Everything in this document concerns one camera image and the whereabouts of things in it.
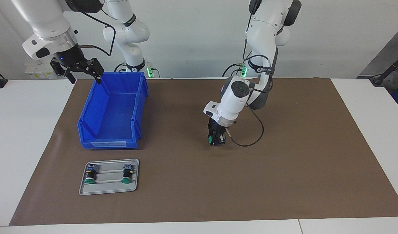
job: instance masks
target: blue plastic crate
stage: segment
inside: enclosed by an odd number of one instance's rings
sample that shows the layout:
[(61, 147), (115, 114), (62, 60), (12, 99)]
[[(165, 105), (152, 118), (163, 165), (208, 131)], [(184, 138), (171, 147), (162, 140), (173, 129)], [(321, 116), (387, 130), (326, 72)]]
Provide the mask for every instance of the blue plastic crate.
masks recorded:
[(104, 72), (94, 81), (77, 128), (85, 149), (136, 149), (148, 86), (143, 72)]

